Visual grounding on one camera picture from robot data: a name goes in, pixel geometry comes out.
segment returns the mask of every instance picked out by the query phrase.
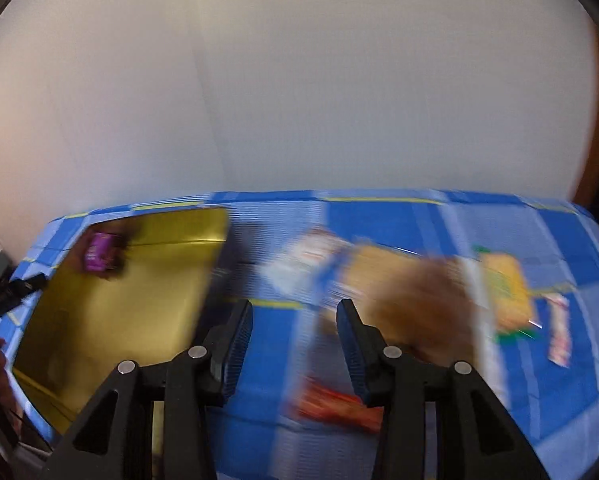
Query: silver screw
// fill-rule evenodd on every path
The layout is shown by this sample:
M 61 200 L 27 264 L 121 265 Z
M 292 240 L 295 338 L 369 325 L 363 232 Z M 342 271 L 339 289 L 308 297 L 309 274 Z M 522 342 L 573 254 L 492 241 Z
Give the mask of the silver screw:
M 117 365 L 117 371 L 121 374 L 130 374 L 135 369 L 133 361 L 122 361 Z
M 204 348 L 203 346 L 194 346 L 188 349 L 188 354 L 193 359 L 199 359 L 206 355 L 206 348 Z
M 389 359 L 397 359 L 402 356 L 402 351 L 396 346 L 385 346 L 384 355 Z
M 455 371 L 458 374 L 468 375 L 473 371 L 473 367 L 469 365 L 466 361 L 457 361 L 455 363 Z

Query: small candy stick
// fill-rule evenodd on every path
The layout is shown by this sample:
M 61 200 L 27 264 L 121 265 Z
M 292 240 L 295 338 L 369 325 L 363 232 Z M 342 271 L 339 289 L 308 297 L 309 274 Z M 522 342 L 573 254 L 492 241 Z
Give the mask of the small candy stick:
M 568 325 L 568 300 L 561 294 L 546 294 L 550 305 L 551 335 L 548 359 L 568 368 L 571 359 L 571 332 Z

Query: yellow tray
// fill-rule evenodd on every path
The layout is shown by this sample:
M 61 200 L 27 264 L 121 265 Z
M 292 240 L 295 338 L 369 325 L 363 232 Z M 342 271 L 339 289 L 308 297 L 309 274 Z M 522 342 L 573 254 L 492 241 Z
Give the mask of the yellow tray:
M 68 252 L 26 327 L 13 372 L 60 433 L 124 359 L 171 360 L 191 344 L 228 236 L 224 208 L 147 214 L 95 224 Z M 94 230 L 129 236 L 123 272 L 81 271 Z

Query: black cable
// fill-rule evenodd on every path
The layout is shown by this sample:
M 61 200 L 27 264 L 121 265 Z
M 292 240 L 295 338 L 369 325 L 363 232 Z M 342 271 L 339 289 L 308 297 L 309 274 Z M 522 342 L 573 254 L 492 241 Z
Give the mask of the black cable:
M 45 438 L 44 438 L 44 437 L 41 435 L 41 433 L 39 432 L 39 430 L 38 430 L 38 429 L 35 427 L 35 425 L 34 425 L 34 424 L 33 424 L 33 423 L 30 421 L 30 420 L 27 420 L 26 418 L 24 418 L 24 417 L 22 417 L 22 416 L 18 415 L 16 412 L 14 412 L 14 411 L 13 411 L 13 410 L 11 410 L 11 409 L 9 409 L 9 411 L 10 411 L 10 412 L 11 412 L 13 415 L 15 415 L 15 416 L 16 416 L 16 417 L 17 417 L 19 420 L 21 420 L 23 424 L 27 425 L 27 427 L 28 427 L 30 430 L 33 430 L 33 431 L 35 431 L 35 433 L 37 434 L 37 436 L 38 436 L 39 438 L 41 438 L 41 439 L 42 439 L 42 442 L 43 442 L 43 443 L 44 443 L 44 445 L 45 445 L 45 446 L 46 446 L 46 447 L 49 449 L 49 451 L 50 451 L 51 453 L 53 452 L 53 448 L 51 447 L 51 444 L 49 444 L 48 442 L 46 442 L 46 439 L 45 439 Z

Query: table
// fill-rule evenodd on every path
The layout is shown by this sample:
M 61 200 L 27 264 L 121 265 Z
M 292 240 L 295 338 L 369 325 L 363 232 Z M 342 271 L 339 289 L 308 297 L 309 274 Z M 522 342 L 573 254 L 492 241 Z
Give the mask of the table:
M 375 437 L 287 418 L 298 380 L 315 372 L 311 353 L 317 307 L 329 277 L 299 298 L 282 297 L 257 266 L 311 226 L 354 241 L 368 238 L 428 256 L 475 258 L 475 248 L 513 254 L 523 267 L 544 329 L 535 339 L 502 343 L 507 407 L 555 479 L 574 479 L 599 455 L 599 226 L 563 200 L 438 190 L 216 192 L 65 216 L 50 222 L 14 277 L 51 275 L 90 224 L 177 208 L 230 210 L 245 257 L 238 272 L 255 307 L 254 331 L 238 390 L 222 412 L 209 413 L 219 472 L 235 478 L 370 478 Z M 547 359 L 550 316 L 545 292 L 570 302 L 570 368 Z M 38 296 L 0 320 L 13 361 Z M 325 365 L 347 387 L 345 368 Z M 42 434 L 52 429 L 14 382 L 19 401 Z

